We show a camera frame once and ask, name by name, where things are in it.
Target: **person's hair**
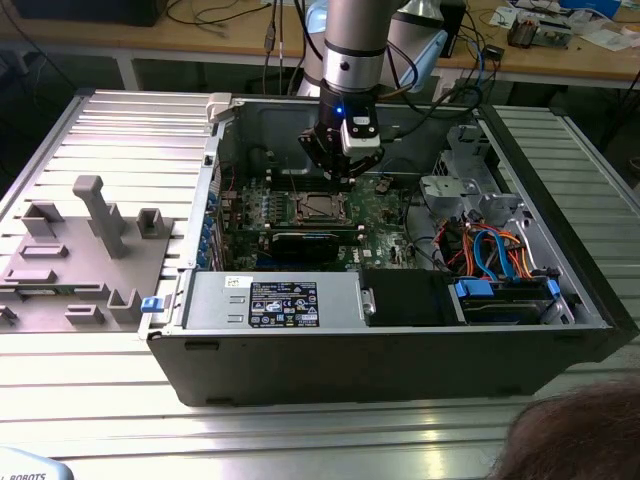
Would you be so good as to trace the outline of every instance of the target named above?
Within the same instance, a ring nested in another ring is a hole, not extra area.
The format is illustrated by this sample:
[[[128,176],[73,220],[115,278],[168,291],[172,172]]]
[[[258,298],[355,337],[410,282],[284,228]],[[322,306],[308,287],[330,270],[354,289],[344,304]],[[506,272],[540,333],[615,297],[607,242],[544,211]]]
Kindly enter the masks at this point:
[[[640,378],[529,405],[490,480],[640,480]]]

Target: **blue cable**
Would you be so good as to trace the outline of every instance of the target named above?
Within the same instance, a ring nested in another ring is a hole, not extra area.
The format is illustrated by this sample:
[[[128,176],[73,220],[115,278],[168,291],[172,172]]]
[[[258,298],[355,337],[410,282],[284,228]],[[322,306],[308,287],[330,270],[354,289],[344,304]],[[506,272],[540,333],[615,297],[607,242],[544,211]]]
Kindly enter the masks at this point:
[[[496,246],[498,247],[498,255],[500,256],[500,265],[502,265],[502,271],[504,272],[504,274],[507,276],[507,278],[511,278],[511,279],[517,278],[516,272],[513,270],[513,267],[509,263],[509,260],[507,260],[507,249],[504,247],[504,242],[502,241],[502,238],[496,232],[493,232],[491,230],[481,230],[476,235],[476,238],[473,241],[473,257],[475,258],[475,261],[478,264],[478,267],[480,267],[480,270],[482,270],[484,273],[489,275],[491,277],[491,280],[493,280],[494,282],[498,281],[498,276],[484,265],[484,262],[482,261],[482,256],[480,254],[480,244],[482,241],[482,237],[484,237],[485,235],[493,235],[496,239]]]
[[[482,53],[480,52],[480,47],[478,47],[478,44],[476,42],[474,42],[470,38],[467,38],[467,42],[473,45],[473,48],[476,49],[476,54],[478,55],[478,62],[480,63],[480,73],[478,74],[478,80],[476,81],[476,85],[479,86],[480,81],[482,80],[482,74],[484,73],[484,57],[482,56]]]

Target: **power supply label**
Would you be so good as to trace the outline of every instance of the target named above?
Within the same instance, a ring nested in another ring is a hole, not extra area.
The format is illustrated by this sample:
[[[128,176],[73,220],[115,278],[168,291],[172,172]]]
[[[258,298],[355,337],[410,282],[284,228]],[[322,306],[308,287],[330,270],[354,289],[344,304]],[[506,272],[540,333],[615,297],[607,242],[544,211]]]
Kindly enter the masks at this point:
[[[253,328],[320,326],[315,282],[253,282],[250,303]]]

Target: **electronic device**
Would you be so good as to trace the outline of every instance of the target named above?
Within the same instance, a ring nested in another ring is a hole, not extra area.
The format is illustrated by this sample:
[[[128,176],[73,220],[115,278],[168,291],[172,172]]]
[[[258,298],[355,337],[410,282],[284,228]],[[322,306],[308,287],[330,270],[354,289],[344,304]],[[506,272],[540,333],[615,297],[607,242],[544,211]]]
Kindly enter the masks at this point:
[[[521,48],[531,45],[567,48],[572,36],[571,27],[561,18],[521,11],[507,33],[507,41]]]
[[[123,23],[152,27],[167,0],[12,0],[22,18]]]
[[[430,119],[336,183],[295,141],[316,109],[210,99],[187,256],[140,329],[183,403],[531,394],[638,333],[536,173],[546,140],[520,147],[559,136],[562,117]]]
[[[440,53],[441,57],[450,58],[453,54],[466,9],[464,0],[440,0],[440,11],[444,18],[442,28],[447,32],[447,41]]]

